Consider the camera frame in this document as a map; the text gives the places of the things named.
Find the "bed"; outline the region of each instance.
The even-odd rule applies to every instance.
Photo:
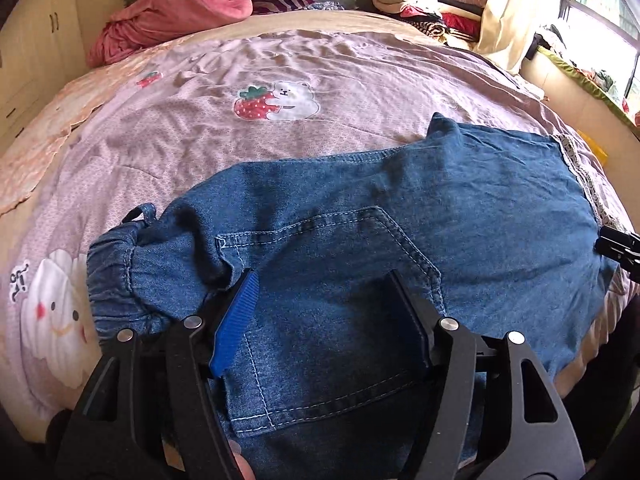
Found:
[[[297,115],[269,120],[268,108],[247,115],[246,100],[260,85],[271,94],[288,85],[304,96],[283,107]],[[251,106],[269,107],[261,97]],[[224,113],[222,101],[229,104]],[[586,143],[523,85],[382,16],[252,16],[67,85],[7,152],[0,174],[0,402],[21,434],[41,442],[50,418],[74,406],[100,357],[86,255],[127,212],[143,202],[161,212],[244,161],[420,141],[435,112],[552,140],[594,221],[633,230]],[[573,355],[554,370],[561,395],[637,293],[625,272],[612,272],[602,304],[582,319],[587,329],[573,341]]]

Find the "metal rivet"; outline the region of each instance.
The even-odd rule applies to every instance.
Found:
[[[201,324],[202,320],[199,316],[189,316],[184,320],[185,328],[189,328],[190,330],[199,327]]]
[[[444,330],[449,330],[450,332],[459,328],[458,322],[452,317],[443,317],[440,320],[440,326],[443,327]]]
[[[507,334],[507,337],[509,338],[509,341],[511,341],[514,345],[521,345],[522,343],[524,343],[524,336],[520,332],[516,332],[515,330],[513,332],[509,332]]]
[[[130,328],[123,328],[118,332],[118,341],[121,343],[126,343],[127,341],[131,341],[133,338],[133,330]]]

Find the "wooden cabinet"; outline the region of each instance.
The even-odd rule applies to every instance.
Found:
[[[0,155],[69,81],[88,71],[76,0],[20,0],[0,30]]]

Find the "blue denim garment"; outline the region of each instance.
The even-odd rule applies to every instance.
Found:
[[[257,269],[216,394],[261,480],[397,475],[430,389],[415,329],[382,294],[389,270],[474,332],[523,332],[554,375],[615,268],[554,140],[439,114],[401,148],[238,164],[158,220],[143,212],[91,247],[98,334],[162,330]]]

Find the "window frame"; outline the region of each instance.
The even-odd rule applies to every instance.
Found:
[[[601,24],[605,25],[612,32],[615,32],[618,36],[620,36],[623,40],[625,40],[627,43],[629,43],[632,47],[636,49],[636,62],[634,63],[633,69],[631,71],[631,75],[629,76],[629,79],[625,85],[624,96],[625,98],[627,98],[629,96],[629,92],[631,91],[631,87],[634,81],[634,76],[638,68],[638,62],[640,60],[640,34],[638,35],[637,39],[634,38],[626,30],[620,28],[615,23],[610,22],[604,16],[601,16],[595,10],[587,7],[585,4],[582,4],[577,0],[560,0],[560,9],[558,13],[558,18],[566,21],[568,17],[569,9],[571,7],[577,10],[580,10],[580,12],[583,12],[588,16],[590,16],[591,18],[593,18],[594,20],[599,21]],[[640,32],[640,25],[638,24],[638,20],[636,20],[636,26],[638,27]]]

